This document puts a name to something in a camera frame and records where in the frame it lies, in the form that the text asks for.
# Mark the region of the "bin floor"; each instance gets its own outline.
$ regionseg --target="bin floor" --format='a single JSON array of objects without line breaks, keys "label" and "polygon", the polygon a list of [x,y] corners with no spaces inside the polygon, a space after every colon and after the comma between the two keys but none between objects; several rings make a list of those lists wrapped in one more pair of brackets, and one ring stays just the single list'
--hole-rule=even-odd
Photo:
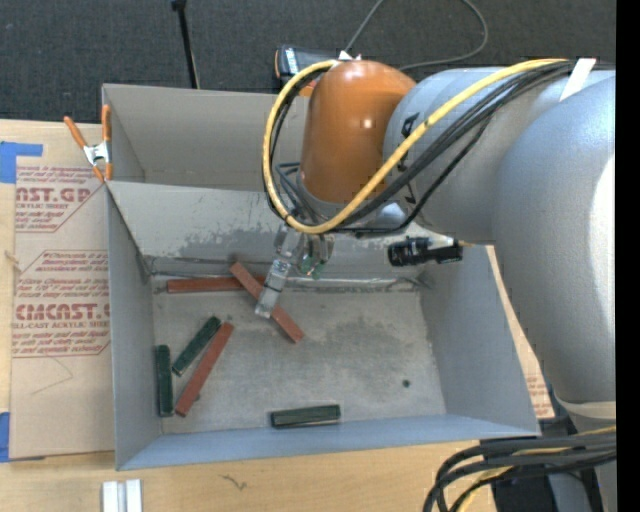
[{"label": "bin floor", "polygon": [[[256,316],[243,291],[154,294],[158,344],[172,360],[212,315],[234,331],[187,417],[163,432],[269,425],[274,410],[338,403],[342,421],[445,413],[438,369],[417,289],[285,289],[280,305],[305,332],[294,344]],[[173,376],[178,399],[198,360]]]}]

